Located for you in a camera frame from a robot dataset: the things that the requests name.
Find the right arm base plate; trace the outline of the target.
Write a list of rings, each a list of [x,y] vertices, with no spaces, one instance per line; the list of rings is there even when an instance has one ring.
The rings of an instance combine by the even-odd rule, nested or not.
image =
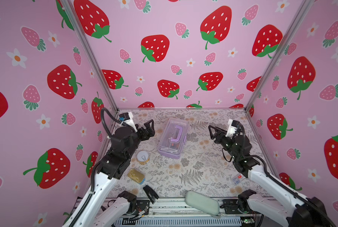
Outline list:
[[[241,211],[237,199],[224,199],[220,208],[224,209],[226,214],[260,214],[253,210]]]

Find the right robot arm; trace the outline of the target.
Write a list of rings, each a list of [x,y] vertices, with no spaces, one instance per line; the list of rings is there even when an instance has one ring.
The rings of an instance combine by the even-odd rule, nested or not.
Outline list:
[[[270,174],[260,156],[250,155],[252,146],[244,127],[239,122],[236,124],[227,131],[210,125],[211,140],[220,144],[223,152],[230,154],[229,161],[239,173],[260,185],[274,198],[269,201],[253,190],[246,190],[238,196],[239,210],[259,212],[283,227],[335,226],[321,200],[297,192]]]

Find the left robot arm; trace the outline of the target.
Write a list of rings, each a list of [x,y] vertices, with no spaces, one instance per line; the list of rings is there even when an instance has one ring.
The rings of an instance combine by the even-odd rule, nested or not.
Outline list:
[[[90,188],[64,226],[110,227],[121,216],[136,209],[137,197],[123,191],[114,199],[113,205],[99,214],[106,197],[129,167],[139,144],[155,135],[153,120],[147,121],[141,128],[131,118],[126,121],[118,120],[118,123],[120,127],[114,133],[107,133],[111,147],[94,165]]]

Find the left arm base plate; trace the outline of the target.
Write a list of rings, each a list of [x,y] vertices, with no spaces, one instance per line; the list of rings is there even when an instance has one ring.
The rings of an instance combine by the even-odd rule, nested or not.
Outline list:
[[[149,214],[150,210],[150,200],[137,200],[136,205],[134,206],[134,210],[131,213],[127,213],[127,215],[138,215],[140,212],[144,212],[144,215]]]

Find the purple plastic tool box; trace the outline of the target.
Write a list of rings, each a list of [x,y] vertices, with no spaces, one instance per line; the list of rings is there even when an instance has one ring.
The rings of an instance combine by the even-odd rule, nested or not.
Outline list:
[[[159,154],[167,158],[179,159],[187,140],[188,129],[187,121],[169,118],[159,140]]]

